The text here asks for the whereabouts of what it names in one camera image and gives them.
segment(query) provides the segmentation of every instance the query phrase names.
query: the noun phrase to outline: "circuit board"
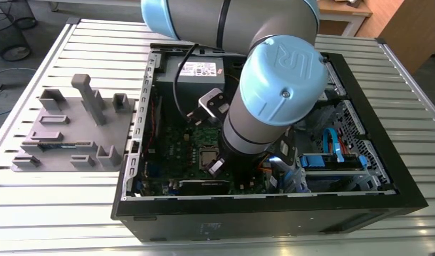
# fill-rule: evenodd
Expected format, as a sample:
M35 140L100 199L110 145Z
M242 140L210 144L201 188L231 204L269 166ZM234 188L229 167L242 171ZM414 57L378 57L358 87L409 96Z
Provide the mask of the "circuit board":
M214 179L203 170L203 166L219 154L219 132L221 128L211 125L187 128L163 127L156 138L155 157L150 157L143 167L147 170L142 178L143 187L150 188L151 196L178 195L179 183L186 180L227 181L233 195L266 193L266 178L262 171L254 175L249 188L237 188L230 171L223 171Z

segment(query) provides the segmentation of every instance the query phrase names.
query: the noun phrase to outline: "power supply label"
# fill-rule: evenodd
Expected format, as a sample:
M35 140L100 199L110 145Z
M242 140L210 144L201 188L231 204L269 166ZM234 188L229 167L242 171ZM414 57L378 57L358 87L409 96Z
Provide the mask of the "power supply label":
M218 76L217 64L214 62L187 62L179 75Z

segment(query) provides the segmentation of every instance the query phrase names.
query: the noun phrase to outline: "slotted aluminum table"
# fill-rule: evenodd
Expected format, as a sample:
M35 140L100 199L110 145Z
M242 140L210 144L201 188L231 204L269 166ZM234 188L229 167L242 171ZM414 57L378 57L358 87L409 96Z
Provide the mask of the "slotted aluminum table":
M395 143L430 206L346 235L144 243L110 219L116 172L15 173L12 159L31 129L44 88L71 88L90 74L102 96L138 99L150 43L168 38L143 23L67 24L0 130L0 253L106 255L427 255L435 252L435 107L391 50L374 39L319 36L341 53Z

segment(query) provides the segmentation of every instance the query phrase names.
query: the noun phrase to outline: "ur logo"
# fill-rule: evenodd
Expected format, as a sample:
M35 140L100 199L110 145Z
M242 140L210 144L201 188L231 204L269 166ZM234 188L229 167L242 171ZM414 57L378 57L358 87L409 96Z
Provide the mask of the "ur logo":
M311 52L299 47L281 44L274 66L287 69L286 71L297 78L309 79L311 78L313 58Z

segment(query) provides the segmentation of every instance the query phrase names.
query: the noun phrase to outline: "light blue joint cap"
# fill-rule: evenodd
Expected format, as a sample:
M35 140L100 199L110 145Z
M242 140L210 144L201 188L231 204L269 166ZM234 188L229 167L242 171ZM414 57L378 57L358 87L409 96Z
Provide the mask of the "light blue joint cap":
M241 74L249 112L269 125L298 122L325 91L327 75L323 57L307 41L270 37L254 48Z
M179 40L170 16L167 0L142 0L143 20L151 31Z
M306 4L311 7L315 18L317 18L317 31L318 31L318 26L321 25L321 11L318 9L318 3L317 0L303 0Z

